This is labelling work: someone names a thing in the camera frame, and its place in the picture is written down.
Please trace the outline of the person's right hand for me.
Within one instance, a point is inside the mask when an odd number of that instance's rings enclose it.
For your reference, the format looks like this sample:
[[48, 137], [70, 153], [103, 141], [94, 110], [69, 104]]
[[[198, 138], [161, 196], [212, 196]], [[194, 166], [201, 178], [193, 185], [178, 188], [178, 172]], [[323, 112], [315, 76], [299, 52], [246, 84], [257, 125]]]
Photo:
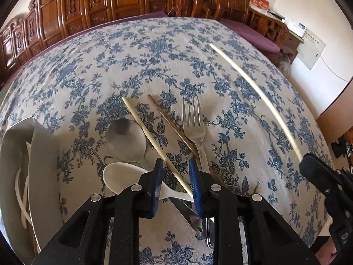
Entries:
[[315, 254], [321, 265], [329, 265], [336, 257], [336, 247], [334, 243], [328, 241]]

